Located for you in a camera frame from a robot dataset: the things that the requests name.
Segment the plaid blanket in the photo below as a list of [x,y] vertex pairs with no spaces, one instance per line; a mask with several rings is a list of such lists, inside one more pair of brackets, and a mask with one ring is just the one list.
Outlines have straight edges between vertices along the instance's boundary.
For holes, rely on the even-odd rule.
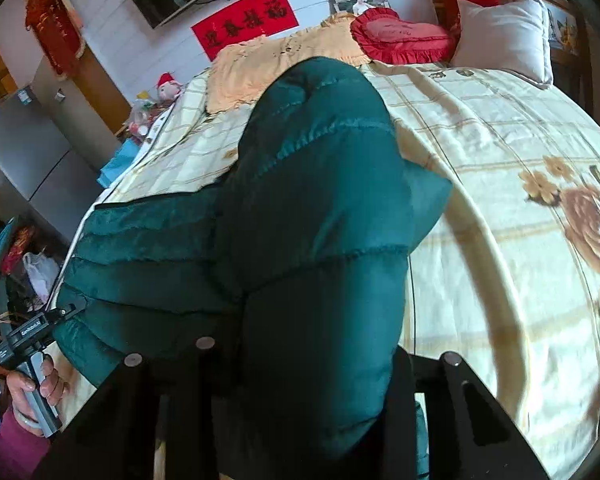
[[[360,70],[391,113],[402,156],[454,183],[410,256],[400,344],[462,354],[550,475],[569,477],[599,431],[600,128],[557,88],[506,72]],[[228,170],[252,107],[205,115],[205,88],[203,73],[103,200],[196,191]],[[93,388],[61,366],[74,379],[70,420]]]

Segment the green puffer jacket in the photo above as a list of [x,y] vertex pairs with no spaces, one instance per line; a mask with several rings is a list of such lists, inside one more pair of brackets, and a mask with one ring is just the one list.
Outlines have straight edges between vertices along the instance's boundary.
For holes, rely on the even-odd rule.
[[94,384],[128,352],[174,356],[232,327],[248,413],[283,458],[337,461],[382,410],[408,255],[449,181],[403,160],[382,99],[313,58],[258,101],[221,182],[103,205],[86,223],[56,330]]

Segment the plush doll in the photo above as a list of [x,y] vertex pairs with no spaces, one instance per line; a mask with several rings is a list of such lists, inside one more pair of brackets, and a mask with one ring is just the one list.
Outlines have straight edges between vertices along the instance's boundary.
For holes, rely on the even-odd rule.
[[160,102],[174,101],[180,94],[182,85],[170,73],[165,72],[158,80],[158,99]]

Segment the white pillow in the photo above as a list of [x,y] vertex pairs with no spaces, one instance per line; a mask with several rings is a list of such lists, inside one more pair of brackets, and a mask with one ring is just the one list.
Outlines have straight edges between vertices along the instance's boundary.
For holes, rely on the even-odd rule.
[[549,14],[541,0],[481,7],[458,0],[460,41],[452,66],[506,70],[547,88],[554,82]]

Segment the refrigerator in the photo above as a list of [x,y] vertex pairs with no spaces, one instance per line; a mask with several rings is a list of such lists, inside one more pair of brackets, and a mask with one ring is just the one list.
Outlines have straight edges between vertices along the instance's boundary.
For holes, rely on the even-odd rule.
[[103,191],[30,87],[0,99],[0,200],[65,244]]

